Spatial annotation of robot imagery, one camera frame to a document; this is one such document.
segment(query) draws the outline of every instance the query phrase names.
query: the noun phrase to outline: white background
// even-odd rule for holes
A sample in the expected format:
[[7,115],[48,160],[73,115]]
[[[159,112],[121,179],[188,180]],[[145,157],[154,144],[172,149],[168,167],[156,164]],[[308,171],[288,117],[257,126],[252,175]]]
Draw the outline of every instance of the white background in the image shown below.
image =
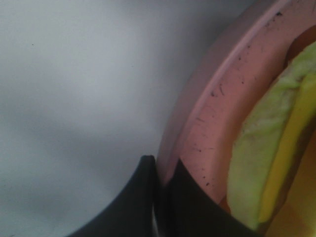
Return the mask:
[[61,237],[106,207],[252,2],[0,0],[0,237]]

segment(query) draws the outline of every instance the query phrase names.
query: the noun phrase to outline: white surface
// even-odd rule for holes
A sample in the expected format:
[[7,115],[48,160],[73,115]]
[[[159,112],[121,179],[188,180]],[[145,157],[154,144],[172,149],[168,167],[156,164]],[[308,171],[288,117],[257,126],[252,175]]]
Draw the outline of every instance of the white surface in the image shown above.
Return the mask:
[[0,0],[0,237],[64,236],[108,205],[253,1]]

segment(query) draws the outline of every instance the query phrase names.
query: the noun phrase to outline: yellow slice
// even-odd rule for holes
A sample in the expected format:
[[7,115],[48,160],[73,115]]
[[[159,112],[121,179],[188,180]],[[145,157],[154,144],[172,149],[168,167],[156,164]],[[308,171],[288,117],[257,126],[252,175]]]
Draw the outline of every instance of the yellow slice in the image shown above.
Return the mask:
[[266,237],[316,236],[316,131],[301,160],[285,204]]
[[259,222],[266,222],[271,218],[279,191],[294,162],[294,154],[297,151],[300,135],[315,116],[315,112],[316,74],[308,74],[302,81],[268,175],[261,199]]

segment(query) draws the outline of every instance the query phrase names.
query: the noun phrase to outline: pink bowl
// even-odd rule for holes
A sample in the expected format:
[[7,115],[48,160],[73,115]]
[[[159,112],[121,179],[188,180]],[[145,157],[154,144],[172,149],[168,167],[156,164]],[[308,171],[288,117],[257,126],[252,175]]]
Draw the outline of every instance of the pink bowl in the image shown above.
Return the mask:
[[164,132],[157,169],[165,186],[181,159],[216,203],[226,195],[232,143],[282,71],[293,40],[316,24],[315,0],[259,0],[211,46]]

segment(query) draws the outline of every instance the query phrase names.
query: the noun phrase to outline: black object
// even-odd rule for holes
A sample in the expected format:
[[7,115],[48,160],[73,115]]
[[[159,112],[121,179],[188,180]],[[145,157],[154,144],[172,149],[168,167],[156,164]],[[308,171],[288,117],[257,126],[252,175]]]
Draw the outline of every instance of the black object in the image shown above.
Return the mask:
[[164,237],[259,237],[222,210],[197,185],[179,160],[166,188],[158,186],[155,211]]
[[143,156],[117,198],[69,237],[152,237],[156,179],[154,157]]

